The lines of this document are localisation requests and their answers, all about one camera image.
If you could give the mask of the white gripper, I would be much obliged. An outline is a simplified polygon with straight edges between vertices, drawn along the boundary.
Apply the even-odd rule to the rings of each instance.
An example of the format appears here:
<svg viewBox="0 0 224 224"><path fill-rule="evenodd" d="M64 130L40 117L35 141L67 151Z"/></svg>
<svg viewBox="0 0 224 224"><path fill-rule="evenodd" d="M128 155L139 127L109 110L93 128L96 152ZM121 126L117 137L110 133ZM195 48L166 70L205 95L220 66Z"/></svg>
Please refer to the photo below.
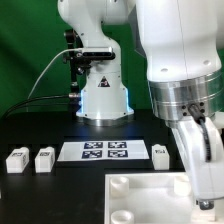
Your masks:
<svg viewBox="0 0 224 224"><path fill-rule="evenodd" d="M202 127L192 117L171 125L182 163L201 210L211 210L214 202L224 198L224 147L219 131L209 117L205 118L211 147L211 160L206 161Z"/></svg>

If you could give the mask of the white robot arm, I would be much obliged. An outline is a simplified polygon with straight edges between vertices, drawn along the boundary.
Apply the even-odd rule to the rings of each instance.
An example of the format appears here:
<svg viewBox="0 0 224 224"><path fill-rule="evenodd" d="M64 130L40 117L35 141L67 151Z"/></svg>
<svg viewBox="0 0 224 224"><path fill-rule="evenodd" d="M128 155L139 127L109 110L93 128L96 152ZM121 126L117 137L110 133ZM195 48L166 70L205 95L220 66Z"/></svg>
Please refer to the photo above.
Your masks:
<svg viewBox="0 0 224 224"><path fill-rule="evenodd" d="M103 23L122 23L128 0L58 0L62 19L83 44L87 84L81 119L97 125L131 114L121 83L120 47ZM216 112L224 105L217 53L221 0L136 0L133 27L147 58L147 79L156 117L172 129L201 209L224 198L224 146Z"/></svg>

